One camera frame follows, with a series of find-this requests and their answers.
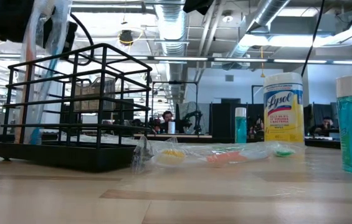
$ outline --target black cable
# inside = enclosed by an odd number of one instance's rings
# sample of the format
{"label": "black cable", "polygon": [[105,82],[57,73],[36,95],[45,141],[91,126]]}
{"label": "black cable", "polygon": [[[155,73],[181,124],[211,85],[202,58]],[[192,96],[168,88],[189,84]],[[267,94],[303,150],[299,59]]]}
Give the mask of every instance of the black cable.
{"label": "black cable", "polygon": [[[90,45],[94,45],[93,39],[91,38],[90,33],[88,32],[87,28],[83,25],[83,23],[73,13],[70,13],[70,17],[80,26],[80,28],[82,28],[83,32],[86,34],[88,41],[90,42]],[[92,49],[90,51],[90,58],[94,58],[94,49]],[[74,61],[69,60],[69,59],[65,59],[65,60],[70,63],[75,63]],[[87,62],[78,63],[77,65],[86,66],[86,65],[90,64],[91,62],[92,62],[92,60],[88,59]]]}
{"label": "black cable", "polygon": [[344,21],[339,15],[335,15],[336,16],[336,18],[338,18],[341,22],[344,22],[344,23],[350,23],[350,22],[346,22],[346,21]]}
{"label": "black cable", "polygon": [[321,3],[320,13],[318,14],[317,25],[315,26],[315,30],[314,30],[314,34],[313,34],[313,43],[312,43],[312,46],[310,47],[310,49],[308,50],[308,53],[307,53],[306,61],[305,61],[305,64],[303,66],[303,69],[302,69],[302,77],[305,74],[305,70],[306,70],[306,67],[307,67],[308,59],[310,58],[310,55],[312,54],[312,51],[313,51],[315,37],[317,36],[318,27],[320,26],[321,18],[322,18],[323,11],[324,11],[324,4],[325,4],[325,0],[323,0],[322,3]]}

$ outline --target lysol disinfecting wipes container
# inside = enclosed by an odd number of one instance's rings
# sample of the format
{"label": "lysol disinfecting wipes container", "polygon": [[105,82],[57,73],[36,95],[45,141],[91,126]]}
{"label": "lysol disinfecting wipes container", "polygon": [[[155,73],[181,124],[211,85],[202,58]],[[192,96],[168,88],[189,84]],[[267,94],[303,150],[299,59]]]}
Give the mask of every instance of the lysol disinfecting wipes container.
{"label": "lysol disinfecting wipes container", "polygon": [[281,73],[264,80],[264,139],[303,142],[303,85],[297,73]]}

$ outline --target black tray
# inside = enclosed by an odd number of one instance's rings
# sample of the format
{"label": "black tray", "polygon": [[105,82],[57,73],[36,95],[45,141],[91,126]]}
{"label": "black tray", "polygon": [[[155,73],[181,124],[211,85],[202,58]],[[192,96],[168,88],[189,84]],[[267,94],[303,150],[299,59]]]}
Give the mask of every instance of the black tray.
{"label": "black tray", "polygon": [[80,142],[44,141],[41,145],[0,142],[0,157],[24,159],[43,165],[66,167],[87,172],[103,172],[130,166],[136,146]]}

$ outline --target yellow object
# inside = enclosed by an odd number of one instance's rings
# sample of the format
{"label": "yellow object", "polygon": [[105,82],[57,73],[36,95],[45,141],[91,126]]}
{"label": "yellow object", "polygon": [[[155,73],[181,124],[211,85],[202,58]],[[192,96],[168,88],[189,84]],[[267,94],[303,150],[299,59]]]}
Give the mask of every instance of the yellow object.
{"label": "yellow object", "polygon": [[[263,58],[263,47],[260,48],[260,51],[262,53],[262,58]],[[261,78],[265,78],[265,75],[264,75],[264,63],[262,62],[262,75],[260,76]]]}
{"label": "yellow object", "polygon": [[157,162],[164,165],[175,166],[175,165],[181,164],[184,161],[185,157],[186,157],[185,153],[181,151],[168,149],[168,150],[163,150],[158,155]]}
{"label": "yellow object", "polygon": [[303,85],[297,73],[281,73],[264,81],[265,141],[304,142]]}

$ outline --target orange object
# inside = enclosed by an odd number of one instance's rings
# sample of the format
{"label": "orange object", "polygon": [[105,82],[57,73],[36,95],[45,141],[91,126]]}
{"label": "orange object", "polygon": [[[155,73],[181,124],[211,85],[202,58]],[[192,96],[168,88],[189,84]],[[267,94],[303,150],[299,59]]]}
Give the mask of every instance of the orange object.
{"label": "orange object", "polygon": [[207,156],[206,159],[210,163],[245,162],[248,160],[245,156],[242,156],[239,153],[239,151],[227,152],[223,154]]}

